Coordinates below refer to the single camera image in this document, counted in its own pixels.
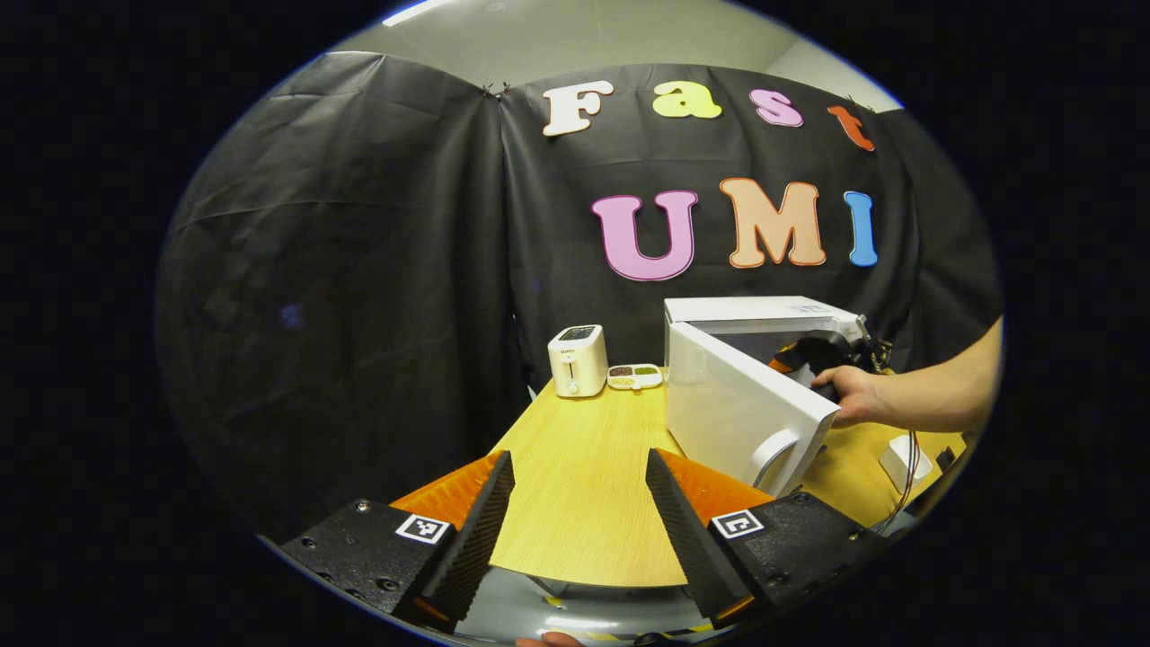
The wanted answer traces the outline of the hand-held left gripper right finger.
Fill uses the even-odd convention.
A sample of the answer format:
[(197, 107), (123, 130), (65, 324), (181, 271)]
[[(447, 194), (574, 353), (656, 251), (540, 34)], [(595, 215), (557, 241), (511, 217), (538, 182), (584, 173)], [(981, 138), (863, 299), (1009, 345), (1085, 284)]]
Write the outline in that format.
[(715, 629), (790, 611), (890, 545), (808, 492), (770, 496), (675, 452), (649, 452), (645, 483)]

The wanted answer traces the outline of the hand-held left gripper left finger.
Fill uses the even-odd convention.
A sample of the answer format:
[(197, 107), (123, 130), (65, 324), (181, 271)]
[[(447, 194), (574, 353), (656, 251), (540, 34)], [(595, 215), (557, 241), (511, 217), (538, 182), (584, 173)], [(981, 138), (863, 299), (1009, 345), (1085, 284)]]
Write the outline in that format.
[(451, 634), (490, 568), (514, 487), (512, 454), (496, 450), (394, 502), (344, 504), (279, 552), (397, 622)]

